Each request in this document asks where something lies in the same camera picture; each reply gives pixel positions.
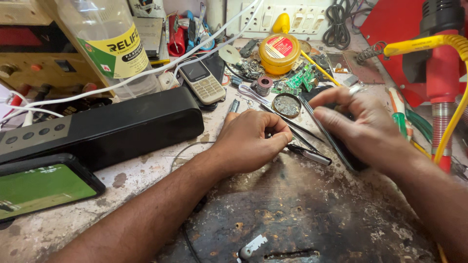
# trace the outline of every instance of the bottle label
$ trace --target bottle label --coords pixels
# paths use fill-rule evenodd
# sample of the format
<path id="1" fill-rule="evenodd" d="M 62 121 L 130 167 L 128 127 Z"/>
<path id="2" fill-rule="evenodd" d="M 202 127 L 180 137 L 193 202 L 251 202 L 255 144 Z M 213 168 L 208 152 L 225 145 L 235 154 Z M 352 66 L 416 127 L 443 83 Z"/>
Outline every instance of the bottle label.
<path id="1" fill-rule="evenodd" d="M 106 40 L 78 38 L 78 42 L 101 73 L 109 78 L 130 78 L 148 65 L 148 56 L 135 24 L 118 37 Z"/>
<path id="2" fill-rule="evenodd" d="M 293 51 L 293 43 L 286 37 L 274 37 L 266 43 L 265 51 L 273 58 L 285 58 Z"/>

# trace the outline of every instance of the samsung feature phone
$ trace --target samsung feature phone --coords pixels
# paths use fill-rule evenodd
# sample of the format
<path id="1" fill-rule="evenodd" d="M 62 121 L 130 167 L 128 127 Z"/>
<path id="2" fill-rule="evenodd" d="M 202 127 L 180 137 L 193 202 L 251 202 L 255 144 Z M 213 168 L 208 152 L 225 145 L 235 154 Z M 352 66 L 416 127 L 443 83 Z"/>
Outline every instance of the samsung feature phone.
<path id="1" fill-rule="evenodd" d="M 226 96 L 226 90 L 201 61 L 182 66 L 179 72 L 203 104 L 209 105 Z"/>
<path id="2" fill-rule="evenodd" d="M 0 166 L 0 223 L 93 198 L 104 184 L 68 153 Z"/>

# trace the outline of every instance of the hand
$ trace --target hand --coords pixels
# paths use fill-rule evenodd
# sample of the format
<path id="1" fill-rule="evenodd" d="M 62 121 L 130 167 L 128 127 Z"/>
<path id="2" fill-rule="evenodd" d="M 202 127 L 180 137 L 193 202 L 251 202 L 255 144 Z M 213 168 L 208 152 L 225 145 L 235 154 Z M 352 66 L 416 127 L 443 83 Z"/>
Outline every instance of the hand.
<path id="1" fill-rule="evenodd" d="M 319 107 L 333 102 L 349 110 L 356 121 L 335 110 Z M 386 175 L 398 173 L 398 169 L 404 168 L 415 156 L 424 156 L 403 138 L 375 97 L 362 93 L 351 96 L 349 89 L 338 87 L 319 93 L 309 105 L 325 129 L 338 136 L 359 159 Z"/>
<path id="2" fill-rule="evenodd" d="M 250 173 L 275 158 L 293 134 L 280 116 L 255 110 L 230 112 L 209 149 L 222 162 L 225 175 Z"/>

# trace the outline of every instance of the wall socket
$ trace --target wall socket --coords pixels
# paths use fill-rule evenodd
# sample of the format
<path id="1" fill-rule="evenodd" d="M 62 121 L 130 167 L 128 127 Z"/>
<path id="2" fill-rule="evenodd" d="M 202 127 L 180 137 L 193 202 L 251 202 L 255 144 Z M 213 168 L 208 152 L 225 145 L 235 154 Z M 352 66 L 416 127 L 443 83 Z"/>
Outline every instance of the wall socket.
<path id="1" fill-rule="evenodd" d="M 236 15 L 243 10 L 253 0 L 227 0 L 226 19 Z M 266 0 L 260 6 L 259 11 L 252 17 L 257 6 L 252 10 L 242 14 L 238 22 L 233 22 L 227 27 L 227 35 L 237 34 L 250 19 L 247 30 L 242 34 L 245 38 L 265 38 L 273 34 L 271 28 L 278 16 L 282 13 L 289 15 L 291 29 L 289 34 L 300 40 L 321 40 L 323 33 L 329 28 L 329 20 L 325 15 L 327 8 L 333 4 L 332 0 L 288 0 L 288 5 L 284 1 Z"/>

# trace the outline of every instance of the yellow container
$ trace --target yellow container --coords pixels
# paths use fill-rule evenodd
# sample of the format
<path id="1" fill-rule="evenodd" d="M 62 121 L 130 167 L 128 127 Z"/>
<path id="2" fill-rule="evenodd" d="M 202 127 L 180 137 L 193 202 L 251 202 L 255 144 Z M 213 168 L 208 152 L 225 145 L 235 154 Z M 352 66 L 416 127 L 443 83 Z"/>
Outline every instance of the yellow container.
<path id="1" fill-rule="evenodd" d="M 299 58 L 300 43 L 289 34 L 273 34 L 262 41 L 259 54 L 266 72 L 274 75 L 285 74 Z"/>

